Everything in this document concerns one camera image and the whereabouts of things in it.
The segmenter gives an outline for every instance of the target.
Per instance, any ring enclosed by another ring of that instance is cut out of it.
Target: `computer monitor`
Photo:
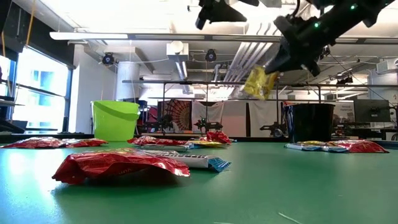
[[[356,122],[391,122],[388,100],[354,100]]]

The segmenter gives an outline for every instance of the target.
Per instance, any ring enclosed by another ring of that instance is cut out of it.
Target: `ventilation duct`
[[[170,60],[175,62],[178,71],[178,77],[184,81],[188,77],[187,64],[185,61],[189,60],[188,44],[181,41],[173,41],[166,45],[166,54]],[[192,94],[193,90],[189,85],[182,85],[183,94]]]

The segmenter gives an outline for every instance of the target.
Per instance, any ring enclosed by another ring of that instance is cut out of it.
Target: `red chip bag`
[[[341,140],[329,142],[334,146],[344,147],[349,150],[349,152],[357,153],[374,153],[374,152],[384,152],[389,153],[383,147],[375,142],[367,140]]]
[[[150,136],[141,136],[139,138],[133,138],[127,140],[130,144],[136,144],[138,146],[145,146],[148,144],[158,144],[162,146],[181,146],[187,143],[187,141],[178,141],[172,139],[157,139]]]
[[[216,132],[208,131],[206,136],[208,141],[215,141],[223,144],[231,144],[231,140],[229,140],[229,137],[226,134],[224,134],[224,132],[222,131],[216,131]]]
[[[20,140],[18,142],[1,146],[3,148],[24,148],[24,149],[53,149],[64,146],[65,143],[57,138],[53,137],[32,137],[29,139]]]
[[[70,154],[52,178],[68,184],[82,184],[86,178],[118,176],[149,167],[165,169],[177,176],[190,176],[188,166],[174,159],[144,151],[117,149]]]
[[[67,147],[95,147],[108,142],[101,139],[64,139]]]

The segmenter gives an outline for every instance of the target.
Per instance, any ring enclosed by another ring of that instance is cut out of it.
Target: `ceiling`
[[[31,11],[33,0],[14,0],[27,11]],[[281,9],[267,8],[260,4],[259,7],[249,6],[242,2],[232,4],[232,7],[244,14],[247,22],[213,23],[206,24],[203,30],[195,27],[200,7],[197,0],[38,0],[36,17],[55,30],[70,32],[123,32],[123,33],[171,33],[171,34],[250,34],[259,32],[259,24],[268,24],[278,15],[285,15],[294,9],[295,1],[282,1],[285,4]],[[312,6],[302,4],[302,13],[317,15]],[[367,29],[359,24],[345,36],[355,37],[398,37],[398,20],[391,20],[391,16],[398,12],[398,1],[383,10],[378,23]],[[150,40],[107,40],[92,42],[97,53],[109,51],[112,48],[123,48],[125,53],[121,60],[126,60],[132,47],[142,52],[141,60],[162,60],[166,56],[166,43],[170,41]],[[190,61],[187,62],[188,77],[191,74],[204,76],[206,69],[212,69],[217,63],[203,63],[205,52],[215,49],[217,62],[231,65],[241,46],[240,42],[188,42]],[[257,64],[265,64],[275,55],[278,46],[272,45],[269,50],[260,55]],[[305,71],[287,72],[280,78],[280,82],[327,82],[330,77],[335,77],[344,69],[353,68],[355,72],[374,68],[378,57],[398,57],[396,45],[336,45],[331,48],[335,58],[328,57],[321,61],[322,73],[317,77],[307,75]],[[367,63],[356,63],[357,59]],[[150,64],[154,74],[169,75],[176,70],[175,63],[171,60],[154,62]]]

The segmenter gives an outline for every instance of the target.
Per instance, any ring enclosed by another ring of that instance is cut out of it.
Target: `ceiling light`
[[[50,32],[54,40],[106,40],[106,39],[128,39],[127,34],[101,34],[101,33],[79,33],[79,32]]]

